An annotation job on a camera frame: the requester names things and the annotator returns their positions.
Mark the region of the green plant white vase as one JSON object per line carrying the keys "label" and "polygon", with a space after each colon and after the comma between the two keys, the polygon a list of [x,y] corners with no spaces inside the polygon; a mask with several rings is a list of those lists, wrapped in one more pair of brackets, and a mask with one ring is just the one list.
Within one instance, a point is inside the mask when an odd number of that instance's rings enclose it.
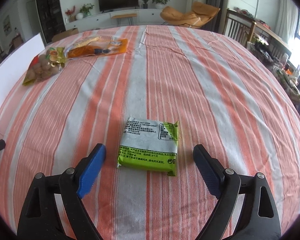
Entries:
{"label": "green plant white vase", "polygon": [[79,13],[75,16],[76,20],[81,20],[83,18],[91,16],[91,11],[93,10],[93,8],[94,5],[91,3],[83,4],[83,6],[79,10]]}

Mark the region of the wooden side table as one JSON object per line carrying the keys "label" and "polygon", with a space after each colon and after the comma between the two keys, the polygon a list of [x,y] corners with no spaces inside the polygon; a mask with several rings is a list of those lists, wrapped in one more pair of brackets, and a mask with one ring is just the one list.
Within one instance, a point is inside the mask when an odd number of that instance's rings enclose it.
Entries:
{"label": "wooden side table", "polygon": [[256,41],[257,37],[261,37],[266,41],[266,44],[269,46],[270,53],[278,59],[280,59],[284,54],[287,54],[288,58],[291,57],[292,52],[289,50],[288,44],[258,21],[256,21],[256,27],[251,43]]}

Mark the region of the black display shelf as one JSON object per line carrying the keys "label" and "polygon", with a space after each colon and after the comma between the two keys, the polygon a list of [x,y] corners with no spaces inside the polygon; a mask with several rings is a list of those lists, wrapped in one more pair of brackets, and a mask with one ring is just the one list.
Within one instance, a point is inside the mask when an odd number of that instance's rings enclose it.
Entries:
{"label": "black display shelf", "polygon": [[63,14],[59,0],[36,0],[38,16],[46,43],[65,31]]}

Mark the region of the wooden bench stool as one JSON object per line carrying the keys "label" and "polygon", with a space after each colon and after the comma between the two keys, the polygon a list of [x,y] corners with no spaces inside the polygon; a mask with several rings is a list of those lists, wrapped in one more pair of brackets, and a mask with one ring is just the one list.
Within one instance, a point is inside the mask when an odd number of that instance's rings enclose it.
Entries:
{"label": "wooden bench stool", "polygon": [[116,20],[116,25],[118,27],[121,26],[121,21],[126,19],[128,21],[128,25],[134,25],[134,18],[138,16],[137,13],[132,13],[132,14],[122,14],[122,15],[114,15],[111,16],[112,20]]}

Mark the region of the green snack packet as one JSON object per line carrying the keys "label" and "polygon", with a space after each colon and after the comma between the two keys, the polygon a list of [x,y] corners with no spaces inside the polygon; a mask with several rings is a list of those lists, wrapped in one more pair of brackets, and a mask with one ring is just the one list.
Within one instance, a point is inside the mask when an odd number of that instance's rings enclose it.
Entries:
{"label": "green snack packet", "polygon": [[129,117],[123,129],[117,167],[176,176],[179,123]]}

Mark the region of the red flower vase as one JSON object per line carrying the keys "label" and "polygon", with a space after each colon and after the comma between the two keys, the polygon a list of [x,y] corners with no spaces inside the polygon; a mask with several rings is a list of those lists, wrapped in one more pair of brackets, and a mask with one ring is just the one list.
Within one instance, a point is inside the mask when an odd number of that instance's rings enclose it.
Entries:
{"label": "red flower vase", "polygon": [[65,14],[67,16],[69,23],[75,20],[75,11],[76,11],[75,5],[70,9],[66,9]]}

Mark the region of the orange lounge chair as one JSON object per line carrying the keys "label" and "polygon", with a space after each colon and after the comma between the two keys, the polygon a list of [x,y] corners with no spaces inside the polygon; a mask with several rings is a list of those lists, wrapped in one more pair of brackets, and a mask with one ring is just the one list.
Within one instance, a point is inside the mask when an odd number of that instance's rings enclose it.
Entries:
{"label": "orange lounge chair", "polygon": [[167,6],[161,11],[160,17],[169,25],[199,29],[213,20],[219,11],[219,8],[212,5],[194,2],[191,11],[184,14]]}

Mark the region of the dark wooden chair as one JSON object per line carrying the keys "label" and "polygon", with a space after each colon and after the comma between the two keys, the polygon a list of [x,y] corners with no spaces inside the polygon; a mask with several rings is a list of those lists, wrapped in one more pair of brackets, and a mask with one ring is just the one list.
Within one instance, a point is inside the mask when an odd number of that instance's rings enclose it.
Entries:
{"label": "dark wooden chair", "polygon": [[248,42],[251,42],[253,38],[255,27],[256,21],[254,19],[227,9],[222,34],[247,48]]}

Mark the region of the orange clear snack bag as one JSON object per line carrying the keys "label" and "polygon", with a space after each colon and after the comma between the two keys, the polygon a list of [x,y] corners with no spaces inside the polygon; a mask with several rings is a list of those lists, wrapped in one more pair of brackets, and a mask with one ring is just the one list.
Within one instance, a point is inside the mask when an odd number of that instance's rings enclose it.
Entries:
{"label": "orange clear snack bag", "polygon": [[127,51],[129,40],[105,39],[100,36],[86,38],[66,48],[64,53],[67,59],[78,59],[87,56],[109,56],[122,54]]}

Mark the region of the red gold walnut bag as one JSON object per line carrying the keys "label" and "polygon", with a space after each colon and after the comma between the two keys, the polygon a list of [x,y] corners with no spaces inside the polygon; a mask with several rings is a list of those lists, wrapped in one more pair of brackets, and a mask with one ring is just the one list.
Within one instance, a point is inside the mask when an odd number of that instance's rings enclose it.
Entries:
{"label": "red gold walnut bag", "polygon": [[23,80],[23,86],[30,86],[51,78],[61,72],[66,63],[64,47],[50,47],[31,61]]}

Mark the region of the white tv cabinet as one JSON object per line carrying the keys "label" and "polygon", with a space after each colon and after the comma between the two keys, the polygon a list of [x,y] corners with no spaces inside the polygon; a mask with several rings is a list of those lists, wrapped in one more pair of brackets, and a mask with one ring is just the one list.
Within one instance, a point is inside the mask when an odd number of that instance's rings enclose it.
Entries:
{"label": "white tv cabinet", "polygon": [[130,25],[165,25],[166,23],[161,18],[160,13],[160,9],[133,9],[105,12],[67,23],[65,29],[77,28],[79,32],[84,32],[87,30],[126,27]]}

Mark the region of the small dark potted plant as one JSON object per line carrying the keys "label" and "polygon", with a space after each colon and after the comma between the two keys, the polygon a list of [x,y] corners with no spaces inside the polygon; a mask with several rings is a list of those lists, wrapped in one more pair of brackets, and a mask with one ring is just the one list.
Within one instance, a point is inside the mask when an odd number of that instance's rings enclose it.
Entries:
{"label": "small dark potted plant", "polygon": [[142,8],[147,9],[149,0],[141,0],[141,1],[142,1]]}

